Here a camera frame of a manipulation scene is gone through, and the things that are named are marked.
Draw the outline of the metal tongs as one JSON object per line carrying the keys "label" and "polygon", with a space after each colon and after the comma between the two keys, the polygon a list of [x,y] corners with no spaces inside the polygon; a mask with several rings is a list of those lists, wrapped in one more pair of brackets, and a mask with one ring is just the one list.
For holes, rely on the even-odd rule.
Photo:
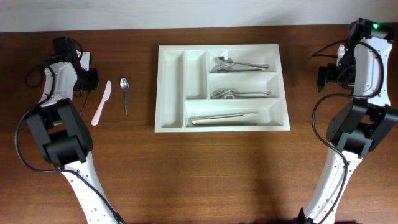
{"label": "metal tongs", "polygon": [[194,126],[199,125],[250,125],[259,124],[257,113],[222,114],[216,116],[194,117],[190,120]]}

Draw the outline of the large metal spoon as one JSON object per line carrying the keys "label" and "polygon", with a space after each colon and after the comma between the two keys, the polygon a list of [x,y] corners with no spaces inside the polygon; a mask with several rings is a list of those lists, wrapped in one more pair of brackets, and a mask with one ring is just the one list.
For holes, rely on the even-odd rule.
{"label": "large metal spoon", "polygon": [[239,72],[263,72],[264,69],[262,68],[233,68],[233,67],[228,67],[226,65],[216,65],[214,66],[210,72],[211,73],[239,73]]}
{"label": "large metal spoon", "polygon": [[244,66],[255,67],[255,68],[269,68],[270,67],[269,64],[258,65],[258,64],[252,64],[252,63],[235,62],[230,57],[224,57],[224,56],[217,57],[216,59],[220,64],[226,65],[229,67],[233,67],[234,65],[244,65]]}

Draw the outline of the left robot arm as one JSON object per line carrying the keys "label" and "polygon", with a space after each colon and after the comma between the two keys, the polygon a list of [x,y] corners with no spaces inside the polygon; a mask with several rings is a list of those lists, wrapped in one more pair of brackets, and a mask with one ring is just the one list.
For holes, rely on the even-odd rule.
{"label": "left robot arm", "polygon": [[53,40],[53,55],[37,66],[45,83],[40,101],[26,121],[39,151],[73,189],[88,223],[124,223],[106,198],[93,163],[93,140],[72,102],[75,93],[97,89],[99,79],[90,68],[91,55],[70,37]]}

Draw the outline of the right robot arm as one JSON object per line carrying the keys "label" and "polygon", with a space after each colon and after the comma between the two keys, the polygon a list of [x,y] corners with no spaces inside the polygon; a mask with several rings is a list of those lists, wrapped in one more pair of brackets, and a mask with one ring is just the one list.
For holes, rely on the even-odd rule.
{"label": "right robot arm", "polygon": [[351,93],[333,93],[318,101],[349,99],[330,121],[326,138],[320,136],[315,120],[311,120],[328,154],[312,198],[293,223],[334,223],[354,170],[396,125],[397,110],[391,108],[387,92],[387,63],[393,42],[393,27],[359,18],[348,26],[347,37],[336,41],[336,63],[318,69],[318,90],[332,82]]}

